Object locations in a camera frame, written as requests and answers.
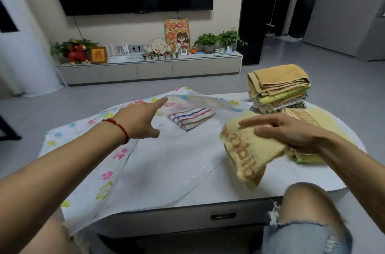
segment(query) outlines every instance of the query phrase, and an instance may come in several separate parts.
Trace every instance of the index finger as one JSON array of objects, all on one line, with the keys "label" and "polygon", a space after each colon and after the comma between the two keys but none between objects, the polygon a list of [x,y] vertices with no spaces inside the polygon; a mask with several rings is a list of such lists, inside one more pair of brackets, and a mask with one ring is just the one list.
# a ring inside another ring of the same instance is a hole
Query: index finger
[{"label": "index finger", "polygon": [[163,97],[157,101],[155,101],[154,103],[152,103],[152,109],[154,111],[154,113],[156,113],[156,111],[161,108],[166,102],[167,102],[168,98],[167,97]]},{"label": "index finger", "polygon": [[248,127],[251,125],[270,124],[271,126],[279,126],[280,117],[278,114],[263,114],[241,120],[240,127]]}]

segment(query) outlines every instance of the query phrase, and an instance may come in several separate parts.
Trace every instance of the gold picture frame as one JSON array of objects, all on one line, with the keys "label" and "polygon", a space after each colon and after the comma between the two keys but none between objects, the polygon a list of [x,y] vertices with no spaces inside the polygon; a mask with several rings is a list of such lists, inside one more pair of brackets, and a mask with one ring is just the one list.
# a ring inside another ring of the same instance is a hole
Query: gold picture frame
[{"label": "gold picture frame", "polygon": [[166,42],[172,51],[176,52],[181,46],[187,46],[187,52],[190,53],[190,22],[188,18],[165,19],[164,33]]},{"label": "gold picture frame", "polygon": [[105,46],[91,48],[91,63],[107,63],[107,48]]}]

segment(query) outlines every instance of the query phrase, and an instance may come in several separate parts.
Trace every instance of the tv stand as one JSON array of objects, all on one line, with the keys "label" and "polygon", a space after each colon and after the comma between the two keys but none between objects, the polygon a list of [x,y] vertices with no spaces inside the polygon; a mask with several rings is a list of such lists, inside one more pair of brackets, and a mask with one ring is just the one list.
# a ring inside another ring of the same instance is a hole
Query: tv stand
[{"label": "tv stand", "polygon": [[186,77],[238,74],[243,56],[214,56],[199,53],[172,60],[143,60],[118,64],[89,64],[60,66],[57,70],[68,86],[108,84],[116,82],[148,81]]}]

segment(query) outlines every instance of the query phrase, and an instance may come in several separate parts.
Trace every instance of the person's left hand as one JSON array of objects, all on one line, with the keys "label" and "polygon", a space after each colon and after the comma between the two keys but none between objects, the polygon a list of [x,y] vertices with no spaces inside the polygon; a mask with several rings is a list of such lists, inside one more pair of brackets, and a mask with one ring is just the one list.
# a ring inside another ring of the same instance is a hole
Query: person's left hand
[{"label": "person's left hand", "polygon": [[156,111],[167,100],[165,97],[154,103],[138,102],[137,104],[129,104],[127,107],[119,109],[112,119],[127,130],[130,139],[145,139],[148,137],[156,139],[160,131],[151,126],[151,121]]}]

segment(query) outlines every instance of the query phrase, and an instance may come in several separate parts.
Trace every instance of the red animal statue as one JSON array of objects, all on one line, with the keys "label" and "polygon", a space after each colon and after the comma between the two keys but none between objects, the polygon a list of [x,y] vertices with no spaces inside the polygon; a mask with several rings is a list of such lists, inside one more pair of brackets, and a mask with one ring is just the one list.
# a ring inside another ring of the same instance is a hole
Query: red animal statue
[{"label": "red animal statue", "polygon": [[86,47],[79,43],[74,43],[68,46],[68,59],[71,65],[75,65],[76,61],[80,61],[82,64],[86,64],[89,62],[88,56],[85,52]]}]

